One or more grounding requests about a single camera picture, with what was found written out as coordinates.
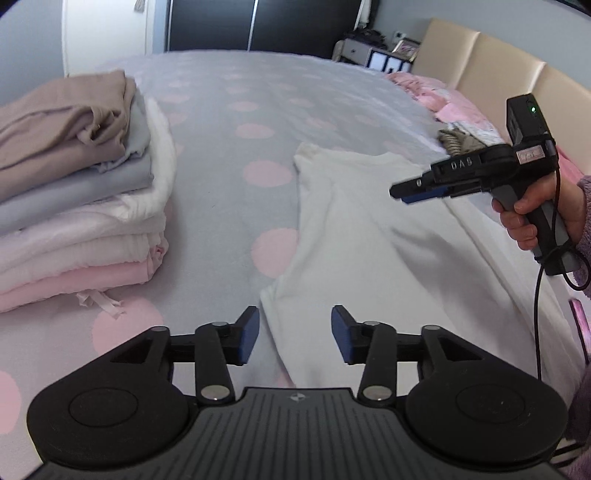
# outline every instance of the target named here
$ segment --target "pink smartphone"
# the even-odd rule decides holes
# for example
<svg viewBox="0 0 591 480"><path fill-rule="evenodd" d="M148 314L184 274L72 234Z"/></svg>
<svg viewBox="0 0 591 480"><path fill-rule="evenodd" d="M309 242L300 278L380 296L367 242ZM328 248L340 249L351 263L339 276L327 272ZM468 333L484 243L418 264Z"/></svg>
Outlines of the pink smartphone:
<svg viewBox="0 0 591 480"><path fill-rule="evenodd" d="M579 339L583 347L583 355L585 363L589 365L589 356L591 355L591 330L587 322L587 316L583 304L578 299L570 299L570 310L573 312L574 321L577 324L577 331L579 332Z"/></svg>

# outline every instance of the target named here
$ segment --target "black sliding door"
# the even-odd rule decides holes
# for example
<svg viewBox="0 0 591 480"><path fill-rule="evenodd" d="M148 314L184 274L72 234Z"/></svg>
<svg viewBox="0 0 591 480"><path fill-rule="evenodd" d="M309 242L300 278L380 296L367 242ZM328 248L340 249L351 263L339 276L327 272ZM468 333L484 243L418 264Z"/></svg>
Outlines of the black sliding door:
<svg viewBox="0 0 591 480"><path fill-rule="evenodd" d="M329 59L335 43L355 27L360 4L361 0L259 0L251 50Z"/></svg>
<svg viewBox="0 0 591 480"><path fill-rule="evenodd" d="M246 50L255 0L173 0L169 50Z"/></svg>

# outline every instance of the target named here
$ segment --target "white door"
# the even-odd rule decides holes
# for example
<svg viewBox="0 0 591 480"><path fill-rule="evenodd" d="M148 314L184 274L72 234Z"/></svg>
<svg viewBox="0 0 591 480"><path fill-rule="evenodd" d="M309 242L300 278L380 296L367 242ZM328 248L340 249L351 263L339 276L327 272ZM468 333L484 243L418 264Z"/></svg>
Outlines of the white door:
<svg viewBox="0 0 591 480"><path fill-rule="evenodd" d="M155 0L63 0L62 46L66 75L152 53Z"/></svg>

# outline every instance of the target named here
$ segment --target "human hand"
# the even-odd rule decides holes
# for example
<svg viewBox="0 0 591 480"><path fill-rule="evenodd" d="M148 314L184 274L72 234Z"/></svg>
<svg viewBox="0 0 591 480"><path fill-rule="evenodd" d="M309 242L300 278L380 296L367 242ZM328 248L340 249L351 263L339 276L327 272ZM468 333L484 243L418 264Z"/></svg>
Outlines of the human hand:
<svg viewBox="0 0 591 480"><path fill-rule="evenodd" d="M555 195L556 174L552 173L529 186L523 198L515 203L514 212L506 212L498 200L492 201L492 208L501 214L501 223L507 228L509 236L517 241L519 248L532 250L538 245L538 231L535 225L527 223L524 215L533 212L546 200L554 200ZM587 219L587 199L580 187L562 178L558 212L564 220L569 237L575 245L578 244Z"/></svg>

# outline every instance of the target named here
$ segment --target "headboard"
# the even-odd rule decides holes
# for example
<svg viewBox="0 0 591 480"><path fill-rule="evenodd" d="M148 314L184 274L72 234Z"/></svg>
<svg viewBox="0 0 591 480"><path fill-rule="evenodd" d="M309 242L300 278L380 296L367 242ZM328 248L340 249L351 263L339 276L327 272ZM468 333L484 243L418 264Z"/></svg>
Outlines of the headboard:
<svg viewBox="0 0 591 480"><path fill-rule="evenodd" d="M558 146L591 175L591 92L523 50L484 33L431 20L413 73L470 99L508 139L505 102L533 92Z"/></svg>

